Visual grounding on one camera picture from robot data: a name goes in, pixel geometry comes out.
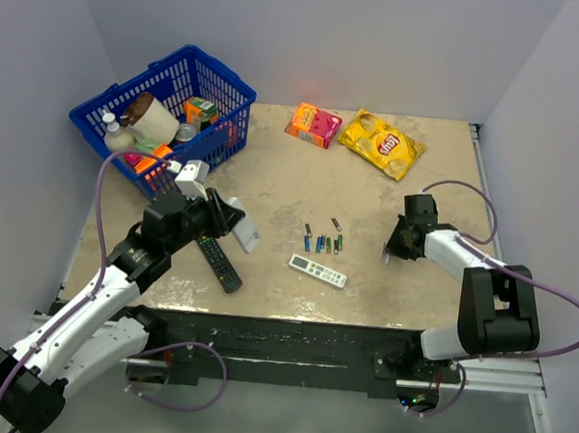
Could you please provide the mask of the small white remote control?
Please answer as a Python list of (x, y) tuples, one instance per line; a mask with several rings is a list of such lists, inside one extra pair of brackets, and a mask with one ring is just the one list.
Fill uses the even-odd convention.
[(232, 229), (232, 234), (235, 236), (242, 250), (245, 253), (251, 253), (261, 241), (261, 235), (257, 230), (257, 226), (237, 196), (231, 197), (227, 203), (229, 206), (237, 208), (245, 214), (244, 218), (238, 221), (237, 225)]

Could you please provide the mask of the white battery cover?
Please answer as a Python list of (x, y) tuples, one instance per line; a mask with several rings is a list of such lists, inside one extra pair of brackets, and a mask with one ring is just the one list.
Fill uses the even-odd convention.
[(381, 261), (384, 264), (388, 264), (390, 259), (391, 259), (391, 255), (389, 254), (389, 251), (387, 250), (386, 245), (383, 245), (382, 253), (381, 253)]

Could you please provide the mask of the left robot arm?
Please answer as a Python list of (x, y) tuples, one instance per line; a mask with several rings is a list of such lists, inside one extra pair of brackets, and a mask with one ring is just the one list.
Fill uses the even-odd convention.
[(0, 415), (19, 433), (42, 433), (62, 412), (73, 388), (103, 366), (129, 354), (164, 352), (167, 335), (154, 324), (123, 319), (98, 350), (89, 339), (105, 322), (165, 274), (172, 256), (203, 237), (234, 234), (252, 251), (259, 235), (237, 197), (223, 200), (213, 188), (195, 199), (159, 195), (113, 251), (101, 252), (93, 279), (35, 333), (0, 346)]

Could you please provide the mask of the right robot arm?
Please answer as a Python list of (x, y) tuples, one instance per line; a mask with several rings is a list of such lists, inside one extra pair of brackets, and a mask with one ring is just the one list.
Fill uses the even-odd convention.
[(426, 380), (443, 360), (533, 351), (540, 341), (532, 274), (525, 266), (493, 263), (460, 239), (450, 224), (438, 222), (430, 194), (404, 198), (384, 252), (402, 260), (428, 259), (461, 284), (457, 323), (420, 332), (404, 368)]

